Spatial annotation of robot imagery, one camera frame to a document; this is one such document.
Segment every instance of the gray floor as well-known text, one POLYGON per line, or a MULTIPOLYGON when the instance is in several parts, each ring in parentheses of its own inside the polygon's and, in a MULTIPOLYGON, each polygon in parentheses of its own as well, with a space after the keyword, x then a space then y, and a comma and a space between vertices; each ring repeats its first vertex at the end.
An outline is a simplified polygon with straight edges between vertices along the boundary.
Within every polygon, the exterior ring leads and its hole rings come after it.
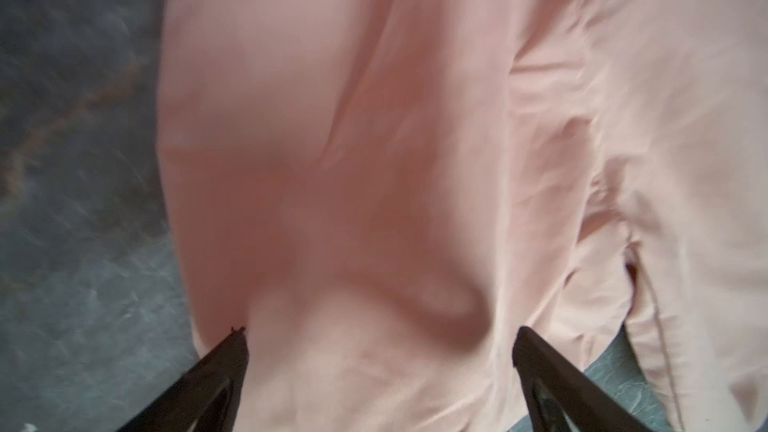
MULTIPOLYGON (((0 428, 113 430, 196 360, 154 158, 162 0, 0 4, 0 428)), ((624 338, 589 374, 668 430, 624 338)))

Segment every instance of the pink garment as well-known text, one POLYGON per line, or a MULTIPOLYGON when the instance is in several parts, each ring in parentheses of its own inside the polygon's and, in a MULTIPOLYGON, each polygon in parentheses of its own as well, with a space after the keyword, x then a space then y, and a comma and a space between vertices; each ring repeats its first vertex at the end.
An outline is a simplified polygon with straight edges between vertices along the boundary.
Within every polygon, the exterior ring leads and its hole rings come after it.
POLYGON ((239 432, 506 430, 522 324, 768 414, 768 0, 168 0, 159 109, 239 432))

